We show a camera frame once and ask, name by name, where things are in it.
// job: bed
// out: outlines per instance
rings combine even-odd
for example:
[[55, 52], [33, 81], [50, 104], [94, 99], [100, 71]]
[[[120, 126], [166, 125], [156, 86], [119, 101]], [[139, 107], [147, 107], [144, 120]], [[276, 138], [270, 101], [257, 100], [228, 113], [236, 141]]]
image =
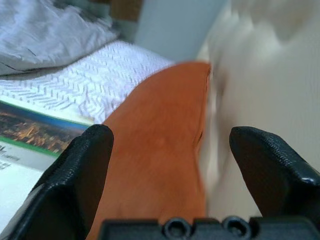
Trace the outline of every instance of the bed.
[[[39, 110], [83, 116], [100, 124], [139, 83], [172, 62], [117, 40], [119, 33], [109, 16], [97, 18], [68, 2], [0, 3], [1, 17], [9, 19], [0, 26], [0, 94]], [[139, 3], [133, 15], [122, 1], [112, 1], [112, 6], [113, 16], [137, 19]], [[0, 186], [0, 201], [6, 206], [0, 211], [0, 232], [41, 174], [13, 179], [25, 181], [23, 191]]]

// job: pillow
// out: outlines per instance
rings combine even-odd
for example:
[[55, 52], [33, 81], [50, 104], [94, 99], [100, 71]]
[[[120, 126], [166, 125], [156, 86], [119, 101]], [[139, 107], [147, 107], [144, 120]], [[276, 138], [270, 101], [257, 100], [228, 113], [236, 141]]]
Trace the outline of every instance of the pillow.
[[104, 219], [205, 216], [198, 169], [210, 65], [187, 62], [160, 71], [136, 87], [104, 122], [114, 134], [108, 173], [87, 237]]

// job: bed sheet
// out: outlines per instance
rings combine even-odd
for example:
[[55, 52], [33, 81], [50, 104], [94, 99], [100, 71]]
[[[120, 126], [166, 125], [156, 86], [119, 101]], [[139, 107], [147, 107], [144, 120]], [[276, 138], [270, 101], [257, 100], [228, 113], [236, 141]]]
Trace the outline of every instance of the bed sheet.
[[146, 77], [172, 62], [114, 41], [66, 67], [0, 76], [0, 94], [102, 123]]

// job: white wall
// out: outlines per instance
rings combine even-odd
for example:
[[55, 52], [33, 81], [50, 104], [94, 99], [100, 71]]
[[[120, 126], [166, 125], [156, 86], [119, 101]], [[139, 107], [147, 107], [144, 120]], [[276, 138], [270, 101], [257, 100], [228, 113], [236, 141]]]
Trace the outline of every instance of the white wall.
[[135, 43], [171, 60], [194, 60], [224, 2], [144, 0]]

